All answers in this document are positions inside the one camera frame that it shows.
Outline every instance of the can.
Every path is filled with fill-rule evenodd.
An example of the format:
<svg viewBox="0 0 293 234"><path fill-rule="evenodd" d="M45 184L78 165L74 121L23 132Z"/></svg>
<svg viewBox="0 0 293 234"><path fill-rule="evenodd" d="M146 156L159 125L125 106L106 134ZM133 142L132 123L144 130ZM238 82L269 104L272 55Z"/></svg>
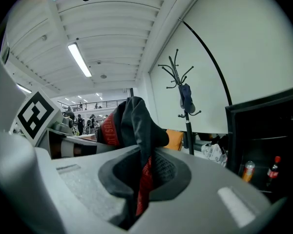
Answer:
<svg viewBox="0 0 293 234"><path fill-rule="evenodd" d="M249 182L254 174L255 164L253 161L248 161L245 163L242 179Z"/></svg>

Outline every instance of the fluorescent light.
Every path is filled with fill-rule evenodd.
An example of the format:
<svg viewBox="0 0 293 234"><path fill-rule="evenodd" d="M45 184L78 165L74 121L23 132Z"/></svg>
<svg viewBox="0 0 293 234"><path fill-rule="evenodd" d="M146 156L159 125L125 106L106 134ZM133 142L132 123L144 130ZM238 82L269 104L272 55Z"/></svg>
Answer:
<svg viewBox="0 0 293 234"><path fill-rule="evenodd" d="M22 85L19 85L18 83L16 83L16 85L17 85L20 89L22 89L23 91L28 92L28 93L31 94L31 90L29 90L29 89L23 87Z"/></svg>
<svg viewBox="0 0 293 234"><path fill-rule="evenodd" d="M80 69L83 71L84 75L86 77L91 77L92 75L85 64L82 55L80 54L80 51L77 47L77 44L73 43L73 44L69 45L68 49L69 49L70 53L72 54L73 58L75 59L75 61L77 62Z"/></svg>

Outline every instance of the soda bottle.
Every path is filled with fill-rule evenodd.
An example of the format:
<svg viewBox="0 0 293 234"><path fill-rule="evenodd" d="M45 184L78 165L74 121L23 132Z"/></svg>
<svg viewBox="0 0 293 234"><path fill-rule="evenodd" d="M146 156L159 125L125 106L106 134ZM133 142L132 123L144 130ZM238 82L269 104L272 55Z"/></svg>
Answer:
<svg viewBox="0 0 293 234"><path fill-rule="evenodd" d="M268 179L267 179L267 187L271 186L271 183L273 181L274 178L277 178L278 177L278 163L281 161L281 157L280 156L276 156L274 158L274 165L271 166L269 169L268 169Z"/></svg>

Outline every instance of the coat rack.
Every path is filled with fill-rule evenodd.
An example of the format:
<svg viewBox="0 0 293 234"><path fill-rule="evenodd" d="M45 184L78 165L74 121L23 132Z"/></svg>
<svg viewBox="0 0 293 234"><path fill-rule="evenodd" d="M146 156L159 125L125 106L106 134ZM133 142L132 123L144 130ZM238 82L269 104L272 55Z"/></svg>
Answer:
<svg viewBox="0 0 293 234"><path fill-rule="evenodd" d="M186 127L187 127L187 138L188 138L188 145L189 145L189 153L191 155L194 155L193 139L192 139L192 126L191 126L191 122L189 120L189 115L195 116L195 115L199 114L201 111L199 111L199 112L197 112L195 114L190 114L190 113L186 112L186 110L185 110L185 97L184 97L184 95L182 93L182 89L181 89L181 85L183 85L183 83L187 79L186 74L189 73L190 70L192 68L194 68L194 67L193 66L190 67L188 69L188 71L186 71L184 73L184 75L180 79L179 78L179 74L178 74L177 69L176 69L176 66L178 66L178 65L176 65L177 53L178 53L178 49L176 50L174 62L172 62L172 59L169 56L169 61L170 61L171 66L169 66L169 65L160 65L160 64L158 64L158 66L162 66L162 69L164 69L167 73L169 73L173 77L173 79L174 79L171 82L175 82L175 85L173 87L166 87L166 88L167 89L170 89L170 88L175 88L176 86L178 86L179 93L180 93L180 98L181 98L181 101L182 101L182 104L183 104L183 108L184 108L184 113L185 113L184 115L178 115L178 117L186 118Z"/></svg>

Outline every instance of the black cable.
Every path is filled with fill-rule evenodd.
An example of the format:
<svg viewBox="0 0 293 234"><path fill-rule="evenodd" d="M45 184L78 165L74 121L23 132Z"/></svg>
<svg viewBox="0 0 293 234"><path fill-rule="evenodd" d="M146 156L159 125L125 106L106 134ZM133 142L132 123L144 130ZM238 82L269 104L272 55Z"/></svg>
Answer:
<svg viewBox="0 0 293 234"><path fill-rule="evenodd" d="M228 89L226 80L225 80L224 75L221 72L220 67L218 66L218 64L217 64L214 56L212 55L212 53L210 52L210 50L208 49L208 47L205 45L205 43L203 42L203 40L198 36L198 34L185 21L183 21L180 18L178 20L184 23L184 25L196 36L196 38L200 41L200 43L202 44L202 46L205 48L206 52L208 53L209 57L211 58L212 62L215 65L215 68L216 68L216 70L218 72L218 75L219 75L219 77L221 79L221 82L223 83L223 86L224 86L224 89L225 89L225 92L226 92L226 96L227 96L227 100L228 100L228 104L229 104L229 106L231 106L232 105L232 100L231 100L231 96L230 96L230 92L229 92L229 89Z"/></svg>

